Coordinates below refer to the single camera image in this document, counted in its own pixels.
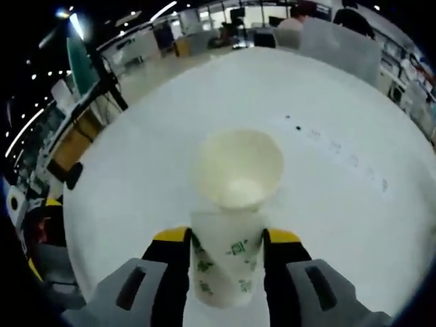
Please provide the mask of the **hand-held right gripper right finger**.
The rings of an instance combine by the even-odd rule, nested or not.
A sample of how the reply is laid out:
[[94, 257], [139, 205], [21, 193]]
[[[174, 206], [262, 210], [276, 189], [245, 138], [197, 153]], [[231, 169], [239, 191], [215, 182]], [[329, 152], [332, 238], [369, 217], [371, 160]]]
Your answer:
[[271, 326], [389, 326], [392, 318], [371, 311], [353, 283], [321, 259], [313, 259], [292, 232], [265, 229], [264, 291]]

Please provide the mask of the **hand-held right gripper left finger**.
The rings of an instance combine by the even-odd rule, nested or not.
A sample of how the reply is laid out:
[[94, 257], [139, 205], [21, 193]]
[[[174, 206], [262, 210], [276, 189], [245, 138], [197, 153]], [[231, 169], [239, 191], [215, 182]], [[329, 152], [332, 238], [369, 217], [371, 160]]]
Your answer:
[[141, 258], [101, 280], [90, 301], [66, 310], [63, 321], [67, 326], [182, 326], [190, 251], [190, 228], [159, 232]]

